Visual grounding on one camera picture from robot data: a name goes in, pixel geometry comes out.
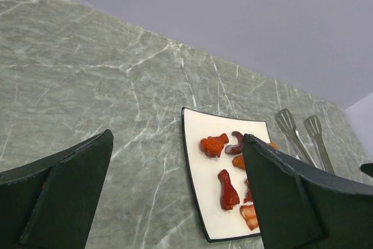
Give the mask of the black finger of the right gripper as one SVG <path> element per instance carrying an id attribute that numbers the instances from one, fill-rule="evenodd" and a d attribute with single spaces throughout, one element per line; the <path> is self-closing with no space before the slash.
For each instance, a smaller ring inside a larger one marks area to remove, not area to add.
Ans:
<path id="1" fill-rule="evenodd" d="M 366 175 L 373 177 L 373 163 L 362 164 L 360 170 Z"/>

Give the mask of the orange glazed food piece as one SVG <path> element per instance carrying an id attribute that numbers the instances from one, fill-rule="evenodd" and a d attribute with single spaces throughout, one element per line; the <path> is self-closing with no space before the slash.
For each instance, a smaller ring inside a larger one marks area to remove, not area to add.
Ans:
<path id="1" fill-rule="evenodd" d="M 240 170 L 245 170 L 243 155 L 238 155 L 232 160 L 232 165 Z"/>

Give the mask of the steel serving tongs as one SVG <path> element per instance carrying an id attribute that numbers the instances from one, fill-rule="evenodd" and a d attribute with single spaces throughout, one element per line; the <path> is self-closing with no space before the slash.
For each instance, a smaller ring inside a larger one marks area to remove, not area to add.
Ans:
<path id="1" fill-rule="evenodd" d="M 320 166 L 316 164 L 316 161 L 306 149 L 291 111 L 287 108 L 278 111 L 275 114 L 275 121 L 277 122 L 282 133 L 284 133 L 286 138 L 293 144 L 295 150 L 299 152 L 302 160 L 305 160 L 308 164 L 314 167 L 320 168 L 330 174 L 335 175 L 334 168 L 323 142 L 322 126 L 317 115 L 309 116 L 303 121 L 303 124 L 312 141 L 314 149 L 316 150 Z"/>

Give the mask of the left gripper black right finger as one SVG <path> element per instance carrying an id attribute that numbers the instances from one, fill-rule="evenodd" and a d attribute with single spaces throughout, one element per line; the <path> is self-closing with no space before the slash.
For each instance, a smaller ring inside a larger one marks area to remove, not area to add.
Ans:
<path id="1" fill-rule="evenodd" d="M 372 248 L 372 186 L 246 134 L 243 155 L 265 248 Z"/>

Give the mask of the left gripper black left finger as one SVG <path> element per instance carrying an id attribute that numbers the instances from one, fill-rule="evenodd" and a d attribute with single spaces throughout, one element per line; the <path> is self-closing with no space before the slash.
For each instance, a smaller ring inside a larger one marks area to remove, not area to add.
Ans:
<path id="1" fill-rule="evenodd" d="M 85 248 L 113 140 L 107 129 L 1 172 L 1 248 Z"/>

